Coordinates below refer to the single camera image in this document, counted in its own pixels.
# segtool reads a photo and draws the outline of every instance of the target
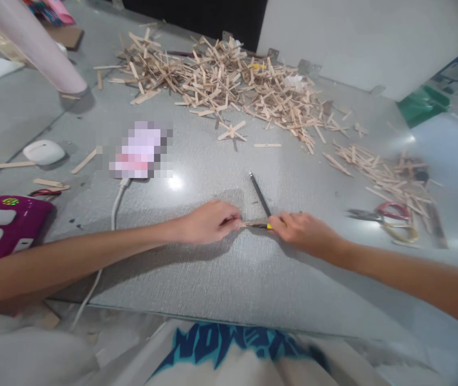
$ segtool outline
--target black wall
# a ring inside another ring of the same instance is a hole
[[[267,0],[123,0],[125,8],[214,39],[231,32],[256,52]]]

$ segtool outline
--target cardboard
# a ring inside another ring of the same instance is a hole
[[[43,28],[47,30],[52,39],[58,43],[61,43],[67,49],[76,51],[79,48],[80,40],[84,34],[84,30],[77,26],[55,27],[47,22],[42,22],[41,24]]]

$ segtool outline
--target metal bracket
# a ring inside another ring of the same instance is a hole
[[[375,86],[372,91],[370,91],[370,94],[372,94],[372,96],[374,97],[378,97],[380,94],[384,92],[385,89],[386,86],[378,85]]]
[[[229,42],[229,38],[231,36],[234,38],[234,36],[230,32],[222,31],[222,41],[224,41],[225,43]]]
[[[298,74],[310,77],[315,80],[321,70],[321,65],[313,64],[305,59],[300,59],[298,62]]]
[[[277,64],[279,60],[279,50],[276,50],[275,48],[269,48],[267,56],[270,58],[270,62],[272,64]]]

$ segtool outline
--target person's left hand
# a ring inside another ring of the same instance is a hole
[[[243,223],[239,209],[220,200],[209,201],[173,222],[177,226],[177,241],[186,244],[220,241]]]

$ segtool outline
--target green object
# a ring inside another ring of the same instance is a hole
[[[397,103],[409,128],[448,111],[450,99],[429,86],[422,86]]]

